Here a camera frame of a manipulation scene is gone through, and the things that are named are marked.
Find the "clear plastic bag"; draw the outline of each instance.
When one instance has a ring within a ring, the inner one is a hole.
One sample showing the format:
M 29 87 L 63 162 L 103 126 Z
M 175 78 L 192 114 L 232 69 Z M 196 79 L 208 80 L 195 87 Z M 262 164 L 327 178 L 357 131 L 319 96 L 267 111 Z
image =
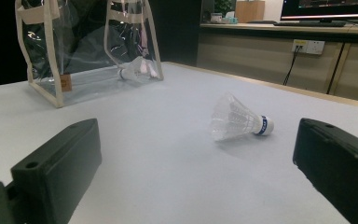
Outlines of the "clear plastic bag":
M 16 0 L 16 16 L 28 81 L 57 107 L 163 79 L 147 0 Z

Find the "power outlet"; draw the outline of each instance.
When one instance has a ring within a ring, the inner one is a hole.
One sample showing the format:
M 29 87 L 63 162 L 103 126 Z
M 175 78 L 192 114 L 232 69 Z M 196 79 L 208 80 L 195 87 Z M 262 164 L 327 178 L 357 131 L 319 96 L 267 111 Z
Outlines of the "power outlet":
M 322 54 L 324 51 L 324 41 L 309 40 L 307 51 L 308 54 Z
M 298 50 L 299 53 L 306 53 L 308 47 L 308 40 L 295 39 L 293 41 L 292 52 L 296 50 L 296 47 L 301 47 Z

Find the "monitor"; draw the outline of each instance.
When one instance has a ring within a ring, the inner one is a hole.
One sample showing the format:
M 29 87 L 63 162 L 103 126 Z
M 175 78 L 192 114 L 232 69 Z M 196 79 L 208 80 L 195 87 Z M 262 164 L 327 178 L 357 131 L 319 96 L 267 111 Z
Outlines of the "monitor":
M 283 0 L 281 21 L 358 21 L 358 0 Z

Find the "shuttlecock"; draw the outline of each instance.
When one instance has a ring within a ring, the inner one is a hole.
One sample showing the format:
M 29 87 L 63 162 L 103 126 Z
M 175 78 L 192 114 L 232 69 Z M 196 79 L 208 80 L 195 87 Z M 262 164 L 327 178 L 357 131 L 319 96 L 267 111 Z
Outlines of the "shuttlecock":
M 238 138 L 246 133 L 268 135 L 274 122 L 255 114 L 231 93 L 227 92 L 214 107 L 210 131 L 215 141 Z
M 158 73 L 153 69 L 152 61 L 141 56 L 135 58 L 130 63 L 122 64 L 118 74 L 122 79 L 138 82 L 145 82 L 150 80 L 150 78 L 158 77 Z

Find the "table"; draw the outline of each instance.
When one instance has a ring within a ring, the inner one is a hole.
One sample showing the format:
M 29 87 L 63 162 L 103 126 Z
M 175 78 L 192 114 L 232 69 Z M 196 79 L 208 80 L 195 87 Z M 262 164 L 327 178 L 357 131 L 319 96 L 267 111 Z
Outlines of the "table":
M 301 118 L 358 136 L 358 102 L 162 68 L 163 81 L 59 109 L 27 82 L 0 86 L 0 181 L 8 184 L 9 169 L 65 127 L 96 118 L 103 163 L 70 223 L 348 223 L 292 156 Z M 208 125 L 226 91 L 274 119 L 272 134 L 214 142 Z

